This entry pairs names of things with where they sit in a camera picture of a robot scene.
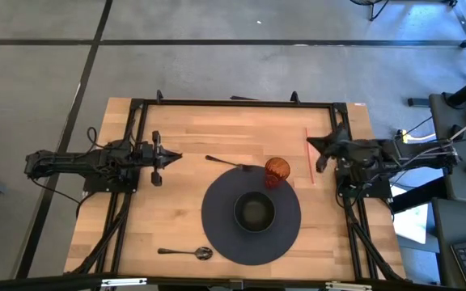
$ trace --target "gray concrete floor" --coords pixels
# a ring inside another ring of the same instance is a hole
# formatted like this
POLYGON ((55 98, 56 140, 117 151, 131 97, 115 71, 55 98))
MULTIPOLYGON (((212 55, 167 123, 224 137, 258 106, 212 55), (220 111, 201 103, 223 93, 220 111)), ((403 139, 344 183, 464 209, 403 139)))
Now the gray concrete floor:
MULTIPOLYGON (((466 1, 459 5, 466 16, 466 1)), ((0 0, 0 38, 91 39, 103 7, 104 0, 0 0)), ((112 6, 104 39, 465 39, 442 4, 393 1, 373 23, 367 14, 348 0, 121 0, 112 6)), ((40 195, 24 177, 24 157, 58 143, 88 49, 0 47, 0 279, 13 276, 40 195)), ((466 49, 459 48, 100 47, 69 150, 87 149, 86 128, 100 127, 109 97, 154 98, 160 89, 166 98, 288 100, 297 91, 306 101, 366 103, 375 135, 390 137, 430 115, 408 108, 405 99, 465 83, 466 49)), ((432 130, 427 125, 417 134, 432 130)), ((82 182, 63 175, 57 189, 79 199, 82 182)), ((61 274, 74 208, 54 198, 31 276, 61 274)))

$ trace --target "black round placemat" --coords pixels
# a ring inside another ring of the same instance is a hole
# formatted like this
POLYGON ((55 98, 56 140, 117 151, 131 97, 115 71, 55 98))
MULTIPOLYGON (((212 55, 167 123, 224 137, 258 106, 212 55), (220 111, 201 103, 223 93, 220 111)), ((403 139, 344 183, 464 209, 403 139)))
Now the black round placemat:
POLYGON ((296 193, 287 182, 269 190, 264 177, 263 167, 229 170, 210 185, 202 201, 206 237, 215 250, 238 264, 267 264, 285 254, 298 237, 301 211, 296 193), (274 203, 274 222, 263 232, 247 232, 235 221, 235 201, 246 192, 265 193, 274 203))

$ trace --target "wooden tabletop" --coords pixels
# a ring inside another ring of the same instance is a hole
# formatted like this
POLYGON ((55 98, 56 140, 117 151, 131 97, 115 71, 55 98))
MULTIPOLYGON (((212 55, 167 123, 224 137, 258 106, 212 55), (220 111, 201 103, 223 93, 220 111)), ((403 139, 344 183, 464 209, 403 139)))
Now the wooden tabletop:
MULTIPOLYGON (((130 100, 109 99, 99 144, 123 137, 130 100)), ((351 103, 348 109, 353 137, 373 138, 366 106, 351 103)), ((328 164, 325 173, 317 173, 315 163, 319 154, 305 141, 306 137, 325 136, 332 131, 328 110, 149 106, 144 140, 150 141, 154 130, 161 133, 164 148, 183 153, 183 158, 160 171, 162 187, 150 183, 151 168, 142 169, 126 226, 121 275, 354 279, 344 210, 334 200, 335 162, 328 164), (287 181, 299 198, 302 221, 294 245, 284 256, 269 264, 245 266, 231 262, 218 252, 207 261, 199 261, 192 255, 157 254, 160 247, 188 251, 201 246, 213 249, 202 229, 202 199, 209 185, 231 167, 206 161, 207 154, 261 166, 278 156, 290 164, 287 181)), ((66 271, 78 267, 100 239, 109 197, 109 193, 97 193, 80 209, 66 271)), ((388 207, 380 200, 365 199, 365 202, 372 241, 395 272, 405 276, 388 207)), ((358 246, 363 274, 367 275, 360 241, 358 246)), ((114 242, 111 242, 104 270, 110 269, 113 249, 114 242)))

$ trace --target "metal spoon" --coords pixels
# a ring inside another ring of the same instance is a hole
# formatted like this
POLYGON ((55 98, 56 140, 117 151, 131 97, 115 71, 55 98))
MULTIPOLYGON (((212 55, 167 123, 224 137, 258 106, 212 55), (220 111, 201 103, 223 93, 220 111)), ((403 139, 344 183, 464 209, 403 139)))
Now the metal spoon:
POLYGON ((226 162, 226 161, 223 161, 222 159, 218 159, 216 157, 212 157, 210 155, 207 155, 205 156, 205 158, 208 160, 208 161, 213 161, 213 162, 224 162, 228 165, 232 165, 232 166, 235 166, 237 167, 239 170, 241 171, 250 171, 252 170, 253 166, 251 165, 244 165, 244 164, 235 164, 233 162, 226 162))
POLYGON ((214 255, 214 252, 209 249, 208 247, 199 247, 195 251, 174 251, 165 248, 159 248, 158 254, 165 255, 165 254, 192 254, 195 255, 200 260, 207 260, 214 255))

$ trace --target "black bowl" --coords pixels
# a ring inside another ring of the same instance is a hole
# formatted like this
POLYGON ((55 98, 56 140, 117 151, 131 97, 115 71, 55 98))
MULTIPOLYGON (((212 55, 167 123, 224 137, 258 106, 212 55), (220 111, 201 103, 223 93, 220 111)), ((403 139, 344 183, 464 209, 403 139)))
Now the black bowl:
POLYGON ((273 224, 275 213, 273 201, 261 192, 247 192, 235 202, 235 220, 250 232, 267 230, 273 224))

